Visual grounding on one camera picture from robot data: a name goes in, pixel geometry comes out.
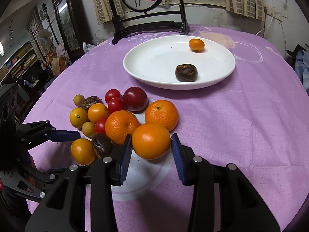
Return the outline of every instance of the fluorescent light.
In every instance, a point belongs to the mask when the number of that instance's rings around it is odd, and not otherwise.
[[[1,42],[0,42],[0,55],[4,55],[4,50]]]
[[[60,13],[61,11],[63,11],[67,5],[68,5],[68,4],[67,4],[67,3],[65,3],[65,4],[61,7],[61,9],[60,9],[60,10],[58,10],[58,12]]]

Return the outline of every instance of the table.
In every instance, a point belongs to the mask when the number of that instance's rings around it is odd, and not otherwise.
[[[235,71],[224,81],[199,90],[170,91],[142,84],[125,72],[122,60],[131,48],[174,34],[144,33],[124,38],[115,46],[107,40],[54,81],[25,122],[50,120],[58,130],[74,130],[69,113],[76,94],[104,98],[111,88],[124,93],[139,86],[150,99],[168,99],[176,105],[180,123],[175,132],[182,144],[212,164],[237,164],[284,229],[309,189],[309,98],[302,84],[267,40],[199,25],[192,25],[189,34],[221,43],[236,58]],[[48,170],[74,163],[69,147],[67,143],[46,142],[30,154],[39,170]],[[129,173],[134,177],[131,175],[123,187],[112,189],[119,231],[186,231],[193,188],[181,185],[171,154],[155,163],[132,155]],[[88,191],[87,231],[89,201]],[[37,204],[29,201],[28,206],[33,212]]]

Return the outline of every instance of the plate rim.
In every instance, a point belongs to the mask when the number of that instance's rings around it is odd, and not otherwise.
[[[125,60],[126,60],[127,56],[130,54],[131,51],[133,51],[133,50],[134,50],[135,48],[137,48],[138,46],[140,46],[140,45],[142,45],[142,44],[146,44],[146,43],[148,43],[148,42],[150,42],[150,41],[157,40],[157,39],[159,39],[159,38],[170,38],[170,37],[190,37],[191,39],[192,39],[192,38],[195,38],[195,39],[201,39],[201,40],[203,40],[203,41],[206,40],[207,42],[212,42],[213,44],[215,44],[215,45],[217,45],[217,46],[220,46],[220,48],[224,48],[225,50],[227,50],[228,53],[229,53],[229,55],[231,55],[231,56],[233,57],[233,64],[232,64],[232,65],[233,65],[233,68],[231,69],[230,72],[228,72],[228,73],[226,74],[226,76],[220,77],[220,78],[218,78],[218,79],[215,79],[215,80],[212,80],[212,81],[209,81],[209,82],[206,82],[206,81],[193,81],[193,82],[185,82],[185,83],[154,81],[154,80],[151,80],[151,79],[147,79],[147,78],[143,78],[143,77],[140,77],[140,76],[138,76],[138,75],[135,75],[134,73],[132,73],[131,71],[128,70],[128,68],[126,67],[126,64],[125,64]],[[134,46],[134,47],[133,47],[131,50],[129,50],[128,53],[125,55],[125,57],[123,58],[122,64],[123,64],[123,67],[124,67],[125,71],[126,71],[129,75],[131,75],[132,77],[134,77],[135,79],[137,79],[137,80],[139,80],[139,81],[141,81],[141,82],[146,81],[146,82],[148,82],[148,83],[158,84],[158,85],[179,86],[179,87],[186,87],[186,86],[187,86],[187,87],[190,87],[190,86],[203,85],[203,84],[205,84],[205,83],[212,83],[212,82],[218,83],[218,82],[220,82],[220,81],[226,79],[226,78],[227,78],[229,75],[231,75],[231,74],[233,73],[233,71],[235,70],[235,68],[236,68],[236,59],[235,59],[234,55],[232,54],[232,52],[230,52],[230,51],[229,51],[227,48],[225,48],[223,45],[221,45],[221,44],[219,44],[219,43],[217,43],[217,42],[215,42],[215,41],[212,41],[212,40],[209,40],[209,39],[206,39],[206,38],[202,38],[202,37],[196,37],[196,36],[172,35],[172,36],[162,36],[162,37],[158,37],[158,38],[153,38],[153,39],[150,39],[150,40],[145,41],[145,42],[143,42],[143,43],[140,43],[140,44],[138,44],[137,46]]]

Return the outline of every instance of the decorative screen stand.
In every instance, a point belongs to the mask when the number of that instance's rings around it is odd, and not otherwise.
[[[132,33],[143,33],[143,32],[162,32],[162,31],[174,31],[180,32],[181,35],[187,35],[190,28],[187,23],[186,13],[184,10],[183,0],[179,0],[179,10],[174,11],[162,11],[149,13],[148,11],[156,8],[162,0],[122,0],[124,4],[135,12],[142,12],[144,15],[139,15],[131,18],[121,19],[115,8],[113,0],[109,0],[111,10],[113,13],[113,24],[115,27],[113,44],[117,44],[120,39],[132,34]],[[132,26],[124,27],[123,23],[141,18],[162,16],[162,15],[177,15],[181,16],[181,22],[174,21],[155,21],[149,23],[135,24]]]

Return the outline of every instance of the brown bag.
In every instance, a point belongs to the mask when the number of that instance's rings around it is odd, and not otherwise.
[[[63,55],[52,60],[52,69],[55,76],[59,76],[67,67],[68,63]]]

